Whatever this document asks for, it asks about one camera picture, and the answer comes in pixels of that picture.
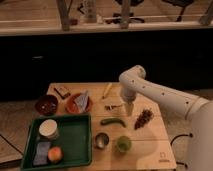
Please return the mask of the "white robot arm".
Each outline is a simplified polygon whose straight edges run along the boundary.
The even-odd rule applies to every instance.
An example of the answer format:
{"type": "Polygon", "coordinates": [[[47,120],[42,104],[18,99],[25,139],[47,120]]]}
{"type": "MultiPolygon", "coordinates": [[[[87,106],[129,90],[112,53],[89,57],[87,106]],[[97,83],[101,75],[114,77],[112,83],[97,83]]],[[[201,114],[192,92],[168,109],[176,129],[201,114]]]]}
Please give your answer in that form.
{"type": "Polygon", "coordinates": [[[131,103],[139,93],[190,120],[192,137],[188,141],[187,171],[213,171],[213,100],[152,83],[145,76],[141,65],[119,75],[123,101],[131,103]]]}

